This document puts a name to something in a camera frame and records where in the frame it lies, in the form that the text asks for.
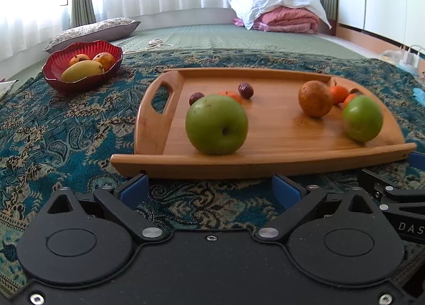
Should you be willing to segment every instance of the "pink blanket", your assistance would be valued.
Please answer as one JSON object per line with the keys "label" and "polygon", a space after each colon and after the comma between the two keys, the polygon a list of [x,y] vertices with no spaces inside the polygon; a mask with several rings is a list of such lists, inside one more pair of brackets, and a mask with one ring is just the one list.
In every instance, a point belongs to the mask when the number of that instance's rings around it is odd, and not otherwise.
{"label": "pink blanket", "polygon": [[[277,7],[264,13],[254,21],[253,29],[264,32],[316,33],[319,18],[307,9]],[[243,26],[240,18],[233,19],[237,26]]]}

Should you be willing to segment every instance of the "red bowl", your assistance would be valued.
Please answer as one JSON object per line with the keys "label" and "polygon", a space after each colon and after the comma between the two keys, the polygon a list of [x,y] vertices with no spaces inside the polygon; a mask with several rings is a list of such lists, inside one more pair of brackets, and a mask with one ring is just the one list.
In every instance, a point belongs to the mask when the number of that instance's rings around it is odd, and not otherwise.
{"label": "red bowl", "polygon": [[[62,73],[68,68],[69,61],[75,55],[86,54],[93,59],[101,52],[109,52],[115,58],[115,64],[104,74],[88,76],[75,82],[64,82],[60,80]],[[101,86],[116,75],[122,62],[122,49],[107,41],[98,40],[90,43],[73,43],[67,48],[53,52],[42,68],[42,73],[47,83],[58,92],[64,94],[77,94]]]}

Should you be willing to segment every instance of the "green fruit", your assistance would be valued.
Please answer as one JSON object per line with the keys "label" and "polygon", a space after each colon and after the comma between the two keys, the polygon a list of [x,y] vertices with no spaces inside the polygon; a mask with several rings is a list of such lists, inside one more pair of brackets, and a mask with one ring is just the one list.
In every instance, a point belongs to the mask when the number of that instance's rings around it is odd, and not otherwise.
{"label": "green fruit", "polygon": [[344,129],[350,138],[357,142],[368,142],[381,131],[383,115],[373,99],[360,95],[347,104],[343,120]]}
{"label": "green fruit", "polygon": [[96,61],[81,61],[73,64],[65,70],[60,79],[64,82],[75,82],[87,76],[105,73],[103,66]]}
{"label": "green fruit", "polygon": [[209,95],[197,100],[188,110],[186,133],[201,153],[231,154],[247,138],[248,118],[236,100]]}

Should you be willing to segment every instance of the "bamboo tray surface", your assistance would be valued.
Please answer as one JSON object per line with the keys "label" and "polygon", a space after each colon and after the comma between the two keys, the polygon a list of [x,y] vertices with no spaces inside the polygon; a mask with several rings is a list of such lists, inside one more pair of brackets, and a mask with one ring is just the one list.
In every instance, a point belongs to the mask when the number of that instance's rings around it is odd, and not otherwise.
{"label": "bamboo tray surface", "polygon": [[[304,114],[298,103],[303,83],[319,80],[360,91],[382,108],[380,134],[366,144],[349,139],[342,125],[342,108],[334,106],[321,119]],[[244,100],[249,121],[244,145],[231,155],[203,155],[189,142],[185,117],[189,98],[233,90],[241,82],[254,88]],[[160,114],[151,101],[161,87],[169,92]],[[147,89],[140,104],[134,133],[135,154],[115,154],[111,163],[124,176],[141,171],[153,178],[227,179],[330,172],[404,159],[416,145],[406,144],[397,121],[385,105],[366,88],[350,80],[286,70],[245,68],[188,68],[166,71]]]}

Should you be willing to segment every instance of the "yellow mango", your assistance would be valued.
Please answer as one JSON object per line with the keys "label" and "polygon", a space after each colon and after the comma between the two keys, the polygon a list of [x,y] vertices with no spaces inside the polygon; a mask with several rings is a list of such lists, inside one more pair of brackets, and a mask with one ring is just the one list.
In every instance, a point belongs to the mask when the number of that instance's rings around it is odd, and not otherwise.
{"label": "yellow mango", "polygon": [[83,79],[84,77],[101,75],[105,71],[103,66],[96,61],[81,61],[73,64],[65,70],[60,79],[64,82],[75,82]]}

